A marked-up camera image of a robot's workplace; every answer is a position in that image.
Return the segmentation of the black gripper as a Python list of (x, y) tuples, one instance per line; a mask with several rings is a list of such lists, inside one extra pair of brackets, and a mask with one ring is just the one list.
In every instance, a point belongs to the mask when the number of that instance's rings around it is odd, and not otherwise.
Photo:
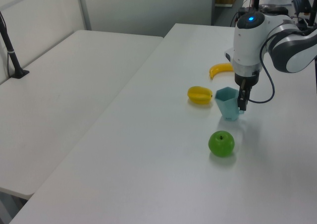
[(237, 105), (239, 109), (246, 111), (248, 100), (250, 97), (250, 90), (259, 81), (259, 72), (255, 71), (252, 76), (245, 77), (235, 73), (235, 82), (239, 86), (239, 95), (237, 98)]

